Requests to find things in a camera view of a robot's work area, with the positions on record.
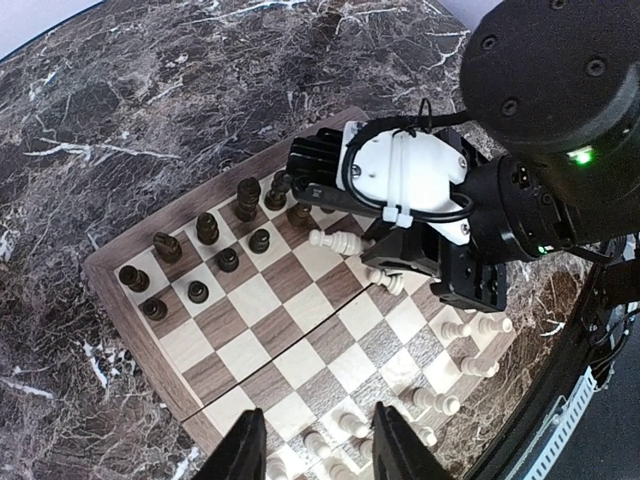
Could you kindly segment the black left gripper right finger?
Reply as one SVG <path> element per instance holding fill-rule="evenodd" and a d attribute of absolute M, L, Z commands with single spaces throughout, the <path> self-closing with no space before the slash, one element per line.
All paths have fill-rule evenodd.
<path fill-rule="evenodd" d="M 394 406 L 377 402 L 372 426 L 375 480 L 450 479 L 450 474 Z"/>

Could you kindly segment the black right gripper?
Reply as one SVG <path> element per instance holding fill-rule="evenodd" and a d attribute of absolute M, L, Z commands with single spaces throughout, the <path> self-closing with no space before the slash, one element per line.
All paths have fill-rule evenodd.
<path fill-rule="evenodd" d="M 427 224 L 416 223 L 404 229 L 373 222 L 362 239 L 372 242 L 360 255 L 364 265 L 437 278 L 430 290 L 444 304 L 483 313 L 506 309 L 506 265 L 487 264 L 469 245 L 440 240 L 439 233 Z"/>

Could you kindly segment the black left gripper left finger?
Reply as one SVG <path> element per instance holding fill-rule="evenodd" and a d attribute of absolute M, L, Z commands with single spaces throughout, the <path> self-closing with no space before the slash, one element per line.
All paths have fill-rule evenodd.
<path fill-rule="evenodd" d="M 197 472 L 197 480 L 266 478 L 267 431 L 263 410 L 245 410 Z"/>

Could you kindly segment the white pawn column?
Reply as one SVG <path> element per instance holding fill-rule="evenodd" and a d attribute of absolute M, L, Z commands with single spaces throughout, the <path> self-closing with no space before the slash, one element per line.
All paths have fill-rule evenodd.
<path fill-rule="evenodd" d="M 432 394 L 426 388 L 418 388 L 412 394 L 413 404 L 421 409 L 432 408 L 447 416 L 455 415 L 461 408 L 461 402 L 455 395 Z"/>
<path fill-rule="evenodd" d="M 351 412 L 342 414 L 338 425 L 343 431 L 355 438 L 366 438 L 369 434 L 368 424 Z"/>
<path fill-rule="evenodd" d="M 326 459 L 331 455 L 331 447 L 318 431 L 308 432 L 303 439 L 307 450 L 318 458 Z"/>

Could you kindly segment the white bishop piece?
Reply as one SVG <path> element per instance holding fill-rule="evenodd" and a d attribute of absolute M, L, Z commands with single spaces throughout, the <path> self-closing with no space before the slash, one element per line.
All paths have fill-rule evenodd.
<path fill-rule="evenodd" d="M 312 246 L 327 247 L 340 255 L 361 255 L 374 244 L 374 240 L 365 240 L 362 237 L 346 231 L 336 231 L 328 234 L 323 230 L 313 229 L 308 235 Z"/>

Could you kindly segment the white pawn alone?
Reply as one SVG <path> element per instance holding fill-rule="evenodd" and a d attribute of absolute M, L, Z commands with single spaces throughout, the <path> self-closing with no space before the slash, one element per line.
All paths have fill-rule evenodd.
<path fill-rule="evenodd" d="M 452 341 L 458 338 L 469 337 L 472 328 L 468 324 L 458 324 L 454 322 L 443 323 L 440 327 L 440 335 L 445 341 Z"/>

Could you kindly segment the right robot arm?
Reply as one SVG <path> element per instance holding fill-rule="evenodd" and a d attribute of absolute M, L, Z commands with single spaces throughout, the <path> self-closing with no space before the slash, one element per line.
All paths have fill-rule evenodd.
<path fill-rule="evenodd" d="M 474 31 L 460 70 L 461 113 L 370 122 L 416 141 L 477 122 L 505 149 L 471 159 L 459 190 L 470 240 L 430 226 L 375 233 L 363 261 L 437 278 L 447 303 L 501 311 L 503 267 L 639 229 L 639 5 L 635 1 L 505 1 Z"/>

